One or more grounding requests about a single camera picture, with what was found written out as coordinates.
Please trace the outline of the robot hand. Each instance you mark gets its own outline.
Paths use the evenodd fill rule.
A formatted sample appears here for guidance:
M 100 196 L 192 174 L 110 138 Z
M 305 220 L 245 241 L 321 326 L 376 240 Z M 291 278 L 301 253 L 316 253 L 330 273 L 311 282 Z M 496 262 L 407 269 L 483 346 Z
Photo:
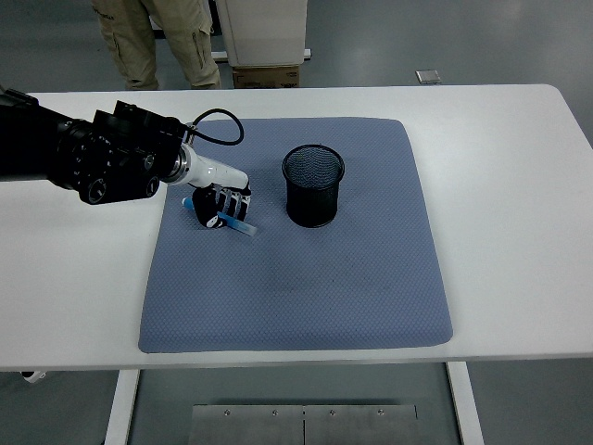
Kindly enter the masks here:
M 198 222 L 208 228 L 221 228 L 228 218 L 243 222 L 251 201 L 251 189 L 245 172 L 199 156 L 182 144 L 186 156 L 183 184 L 194 188 L 190 202 Z

